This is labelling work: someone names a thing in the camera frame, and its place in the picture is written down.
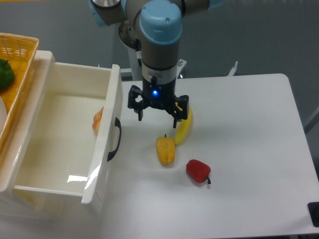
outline black object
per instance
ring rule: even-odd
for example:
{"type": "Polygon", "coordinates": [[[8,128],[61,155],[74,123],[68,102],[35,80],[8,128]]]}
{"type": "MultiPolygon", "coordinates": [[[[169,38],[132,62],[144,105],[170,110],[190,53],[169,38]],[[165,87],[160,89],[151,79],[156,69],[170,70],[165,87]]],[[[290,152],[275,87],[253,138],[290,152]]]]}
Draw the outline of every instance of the black object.
{"type": "Polygon", "coordinates": [[[119,136],[119,141],[118,141],[118,145],[116,146],[116,149],[112,152],[109,152],[109,154],[108,154],[108,161],[110,161],[112,158],[114,158],[115,154],[119,150],[120,143],[121,143],[122,127],[121,127],[121,122],[120,122],[119,118],[117,118],[117,117],[115,118],[115,126],[120,129],[120,136],[119,136]]]}
{"type": "Polygon", "coordinates": [[[187,119],[189,111],[188,96],[176,97],[175,81],[157,85],[156,78],[152,78],[152,82],[143,79],[143,90],[137,86],[131,86],[129,91],[128,108],[134,109],[134,112],[139,115],[139,121],[143,118],[143,110],[147,107],[154,109],[165,110],[167,113],[174,117],[173,127],[176,128],[176,123],[182,119],[187,119]],[[142,97],[142,100],[136,102],[138,96],[142,97]]]}
{"type": "Polygon", "coordinates": [[[308,203],[308,209],[313,225],[319,228],[319,202],[308,203]]]}
{"type": "Polygon", "coordinates": [[[181,0],[181,15],[185,16],[186,13],[186,3],[185,0],[181,0]]]}

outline red bell pepper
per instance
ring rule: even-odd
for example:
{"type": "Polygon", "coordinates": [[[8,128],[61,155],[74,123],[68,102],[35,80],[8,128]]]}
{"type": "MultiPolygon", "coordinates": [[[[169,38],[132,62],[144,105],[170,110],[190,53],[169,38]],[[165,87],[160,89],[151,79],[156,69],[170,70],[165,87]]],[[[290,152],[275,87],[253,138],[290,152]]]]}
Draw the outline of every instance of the red bell pepper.
{"type": "Polygon", "coordinates": [[[211,169],[207,164],[196,159],[192,159],[187,163],[186,171],[197,183],[203,183],[207,180],[207,183],[211,184],[208,177],[211,169]]]}

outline wicker basket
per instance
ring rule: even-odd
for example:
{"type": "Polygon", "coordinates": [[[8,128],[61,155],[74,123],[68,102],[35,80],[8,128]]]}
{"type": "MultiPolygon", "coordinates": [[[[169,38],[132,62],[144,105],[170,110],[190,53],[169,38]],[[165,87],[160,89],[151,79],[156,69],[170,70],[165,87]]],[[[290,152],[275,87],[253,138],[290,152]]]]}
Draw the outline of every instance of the wicker basket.
{"type": "Polygon", "coordinates": [[[7,89],[0,91],[0,97],[7,111],[6,122],[0,134],[0,152],[16,118],[38,44],[37,38],[0,33],[0,58],[9,60],[15,75],[14,82],[7,89]]]}

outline white storage box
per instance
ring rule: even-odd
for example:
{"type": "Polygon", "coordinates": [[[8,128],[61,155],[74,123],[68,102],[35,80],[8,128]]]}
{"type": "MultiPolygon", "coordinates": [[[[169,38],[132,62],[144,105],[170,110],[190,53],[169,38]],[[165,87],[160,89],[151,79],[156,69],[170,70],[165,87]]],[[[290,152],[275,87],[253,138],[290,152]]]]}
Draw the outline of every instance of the white storage box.
{"type": "Polygon", "coordinates": [[[108,156],[111,151],[110,157],[114,156],[121,138],[120,68],[63,63],[54,63],[51,68],[48,79],[43,79],[48,80],[48,86],[33,119],[30,140],[21,142],[27,145],[18,157],[22,163],[13,165],[15,173],[8,175],[7,188],[2,191],[13,190],[21,202],[34,209],[39,201],[60,205],[60,201],[74,200],[98,213],[106,190],[108,156]],[[93,116],[102,107],[96,135],[93,116]]]}

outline banana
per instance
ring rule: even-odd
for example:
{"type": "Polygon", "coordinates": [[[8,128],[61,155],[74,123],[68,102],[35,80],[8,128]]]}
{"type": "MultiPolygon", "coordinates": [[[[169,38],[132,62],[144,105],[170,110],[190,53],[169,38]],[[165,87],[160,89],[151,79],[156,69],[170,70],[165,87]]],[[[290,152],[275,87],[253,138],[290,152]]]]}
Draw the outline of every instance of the banana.
{"type": "Polygon", "coordinates": [[[192,118],[193,118],[192,111],[191,111],[191,108],[189,107],[187,119],[186,120],[182,119],[176,130],[175,138],[174,138],[175,145],[181,144],[186,138],[187,133],[191,126],[192,118]]]}

